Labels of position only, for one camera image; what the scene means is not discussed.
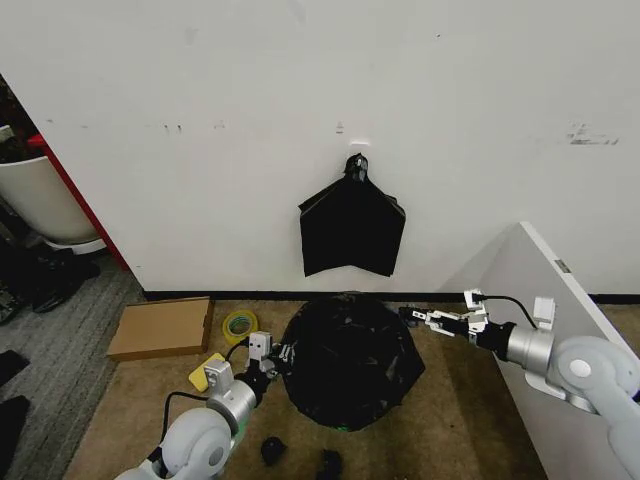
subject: floor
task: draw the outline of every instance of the floor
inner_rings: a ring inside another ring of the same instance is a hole
[[[261,328],[278,338],[301,304],[218,301],[206,355],[118,365],[65,478],[111,480],[155,448],[166,394],[173,390],[196,393],[187,375],[213,352],[227,350],[220,325],[230,311],[252,309]],[[640,307],[602,308],[638,352]],[[469,348],[461,339],[425,329],[413,330],[412,335],[426,371],[403,405],[362,431],[344,433],[299,414],[282,382],[276,382],[255,410],[245,439],[227,464],[225,478],[312,479],[323,448],[341,453],[345,480],[546,478],[492,356]],[[234,360],[236,371],[241,357]],[[171,418],[197,405],[177,398]],[[267,468],[260,458],[260,445],[271,435],[289,448],[277,465]]]
[[[115,365],[104,352],[123,306],[141,292],[110,257],[96,263],[101,275],[65,304],[46,314],[26,308],[0,326],[0,351],[31,361],[0,389],[0,401],[16,395],[31,401],[6,480],[62,478],[111,379]]]

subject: black cable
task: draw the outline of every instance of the black cable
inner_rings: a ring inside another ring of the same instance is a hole
[[[227,355],[224,357],[224,359],[228,362],[229,359],[231,358],[231,355],[233,354],[233,352],[235,351],[236,348],[238,347],[248,347],[249,346],[249,337],[245,337],[242,339],[242,341],[236,343],[233,347],[231,347],[231,349],[229,349],[229,351],[227,352]]]
[[[167,430],[169,428],[169,407],[171,406],[171,398],[174,395],[177,395],[178,397],[191,398],[193,400],[208,400],[208,397],[199,397],[198,395],[192,395],[191,393],[185,392],[171,392],[167,395],[167,399],[164,401],[164,418],[162,419],[162,436],[160,437],[160,442],[164,440],[164,436],[167,434]]]
[[[524,316],[527,317],[527,320],[529,321],[529,323],[531,324],[531,326],[537,330],[538,326],[535,324],[535,322],[533,321],[533,318],[531,318],[531,315],[529,315],[529,312],[527,312],[527,309],[524,308],[524,305],[522,305],[522,303],[520,303],[520,300],[517,300],[513,297],[508,297],[506,295],[479,295],[477,293],[473,294],[473,298],[474,299],[478,299],[478,300],[508,300],[510,302],[515,303],[516,305],[518,305],[520,307],[520,310],[522,310],[522,313],[524,313]]]

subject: white partition board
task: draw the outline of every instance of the white partition board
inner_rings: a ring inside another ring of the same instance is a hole
[[[591,301],[568,269],[559,263],[536,230],[526,222],[516,225],[485,272],[480,288],[487,295],[509,295],[533,312],[536,296],[556,301],[556,341],[578,335],[606,338],[631,352],[629,346]],[[527,327],[517,306],[487,302],[491,320],[512,321]],[[607,426],[597,415],[532,389],[524,371],[499,362],[518,411],[550,480],[629,480],[607,441]]]

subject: yellow sponge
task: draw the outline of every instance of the yellow sponge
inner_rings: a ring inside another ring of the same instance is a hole
[[[193,384],[194,387],[196,387],[199,392],[204,392],[207,388],[209,388],[209,385],[207,383],[207,376],[204,374],[204,366],[214,358],[217,358],[218,360],[222,360],[224,362],[224,357],[222,355],[220,355],[219,353],[214,353],[204,362],[202,362],[202,364],[198,368],[196,368],[189,374],[189,381]]]

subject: black baseboard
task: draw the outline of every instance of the black baseboard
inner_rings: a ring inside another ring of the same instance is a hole
[[[330,297],[344,292],[284,292],[284,291],[145,291],[147,300],[168,300],[172,298],[210,297],[214,300],[313,300]],[[363,292],[374,295],[385,302],[464,302],[462,293],[422,293],[422,292]]]
[[[635,293],[590,293],[594,303],[602,305],[638,305],[640,295]]]
[[[214,300],[313,300],[315,298],[329,297],[344,292],[286,292],[265,290],[243,291],[211,291],[211,290],[171,290],[171,291],[145,291],[147,300],[168,300],[172,298],[210,297]],[[458,303],[464,302],[464,296],[460,292],[365,292],[374,295],[385,302],[431,302],[431,303]],[[608,305],[639,305],[640,295],[636,294],[590,294],[595,303]]]

